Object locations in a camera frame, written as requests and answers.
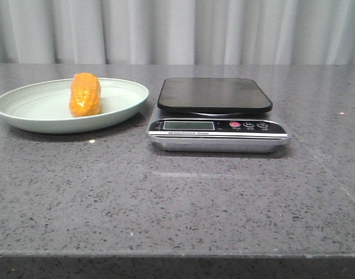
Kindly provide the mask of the silver black kitchen scale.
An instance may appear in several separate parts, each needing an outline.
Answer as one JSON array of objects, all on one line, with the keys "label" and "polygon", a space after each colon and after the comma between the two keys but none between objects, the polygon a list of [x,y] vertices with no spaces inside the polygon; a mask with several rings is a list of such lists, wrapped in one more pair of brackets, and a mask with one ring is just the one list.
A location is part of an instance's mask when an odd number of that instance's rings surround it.
[{"label": "silver black kitchen scale", "polygon": [[168,78],[148,136],[164,151],[271,153],[291,140],[272,107],[251,79]]}]

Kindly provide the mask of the pale green round plate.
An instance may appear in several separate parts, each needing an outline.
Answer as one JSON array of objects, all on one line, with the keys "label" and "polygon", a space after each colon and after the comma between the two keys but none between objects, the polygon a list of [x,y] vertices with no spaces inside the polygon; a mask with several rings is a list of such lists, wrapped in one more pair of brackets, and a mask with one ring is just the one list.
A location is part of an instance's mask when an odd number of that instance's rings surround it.
[{"label": "pale green round plate", "polygon": [[94,131],[119,124],[137,114],[149,90],[134,81],[100,78],[101,111],[74,117],[69,111],[72,80],[27,85],[0,96],[0,116],[13,127],[45,134]]}]

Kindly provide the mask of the orange corn cob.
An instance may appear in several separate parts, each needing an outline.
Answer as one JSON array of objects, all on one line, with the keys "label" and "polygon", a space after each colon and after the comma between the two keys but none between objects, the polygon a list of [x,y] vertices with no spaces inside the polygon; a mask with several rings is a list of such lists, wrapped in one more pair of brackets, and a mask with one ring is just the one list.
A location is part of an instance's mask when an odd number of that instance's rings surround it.
[{"label": "orange corn cob", "polygon": [[98,115],[101,110],[101,85],[91,73],[78,73],[71,82],[69,110],[74,117]]}]

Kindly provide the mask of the white pleated curtain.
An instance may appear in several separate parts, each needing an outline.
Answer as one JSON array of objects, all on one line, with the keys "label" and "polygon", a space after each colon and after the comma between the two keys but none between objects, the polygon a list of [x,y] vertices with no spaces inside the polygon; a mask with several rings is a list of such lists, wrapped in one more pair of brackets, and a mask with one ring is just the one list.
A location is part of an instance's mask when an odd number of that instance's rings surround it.
[{"label": "white pleated curtain", "polygon": [[0,63],[355,65],[355,1],[0,1]]}]

